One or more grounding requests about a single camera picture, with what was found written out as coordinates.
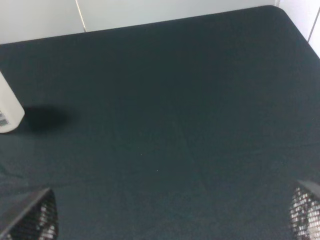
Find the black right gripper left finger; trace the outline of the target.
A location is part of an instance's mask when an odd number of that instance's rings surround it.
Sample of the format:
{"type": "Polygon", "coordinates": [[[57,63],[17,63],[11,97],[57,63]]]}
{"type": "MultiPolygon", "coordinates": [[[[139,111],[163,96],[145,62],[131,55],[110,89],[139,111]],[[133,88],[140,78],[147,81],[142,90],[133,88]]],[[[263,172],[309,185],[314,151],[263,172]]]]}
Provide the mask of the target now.
{"type": "Polygon", "coordinates": [[[56,240],[59,218],[50,188],[0,198],[2,240],[56,240]]]}

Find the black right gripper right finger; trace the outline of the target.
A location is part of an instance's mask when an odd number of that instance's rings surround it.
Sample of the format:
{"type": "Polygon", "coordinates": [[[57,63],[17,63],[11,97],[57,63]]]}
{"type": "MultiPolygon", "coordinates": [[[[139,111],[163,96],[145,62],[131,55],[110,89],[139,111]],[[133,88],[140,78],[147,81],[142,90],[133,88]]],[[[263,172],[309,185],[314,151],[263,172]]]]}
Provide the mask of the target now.
{"type": "Polygon", "coordinates": [[[289,210],[290,229],[295,240],[320,238],[320,185],[298,180],[289,210]]]}

